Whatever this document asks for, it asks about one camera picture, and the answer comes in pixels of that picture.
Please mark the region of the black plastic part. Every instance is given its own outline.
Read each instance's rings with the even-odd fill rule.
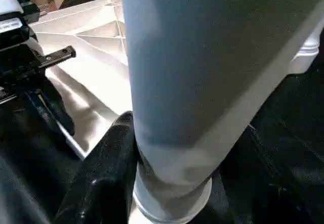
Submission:
[[[22,18],[22,14],[19,12],[4,14],[0,16],[0,21],[18,18],[22,23],[20,28],[9,30],[0,33],[0,50],[8,48],[20,43],[23,43],[29,39],[29,26],[26,21]]]
[[[23,17],[26,20],[27,24],[32,24],[39,21],[41,11],[36,4],[28,1],[22,3],[21,7],[24,11]]]
[[[54,224],[127,224],[137,159],[133,115],[121,115],[84,160]]]

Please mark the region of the gray pipe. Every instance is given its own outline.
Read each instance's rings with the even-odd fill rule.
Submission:
[[[124,0],[134,197],[154,223],[187,223],[212,172],[322,17],[322,0]]]

